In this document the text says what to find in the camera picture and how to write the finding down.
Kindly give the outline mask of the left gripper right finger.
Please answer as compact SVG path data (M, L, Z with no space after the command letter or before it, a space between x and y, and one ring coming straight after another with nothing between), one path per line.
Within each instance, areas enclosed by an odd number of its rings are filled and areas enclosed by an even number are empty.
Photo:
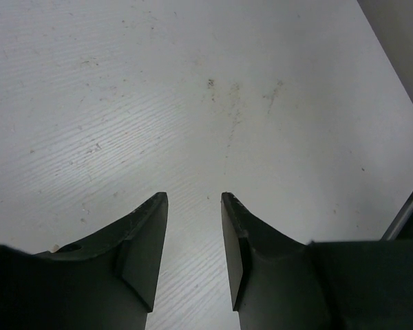
M309 244L232 193L222 194L221 214L242 329L413 329L413 210L378 241Z

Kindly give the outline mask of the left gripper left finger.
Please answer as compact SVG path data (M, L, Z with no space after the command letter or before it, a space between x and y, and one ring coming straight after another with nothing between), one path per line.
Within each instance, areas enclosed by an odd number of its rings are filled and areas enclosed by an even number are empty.
M0 245L0 329L144 329L156 297L168 198L55 252Z

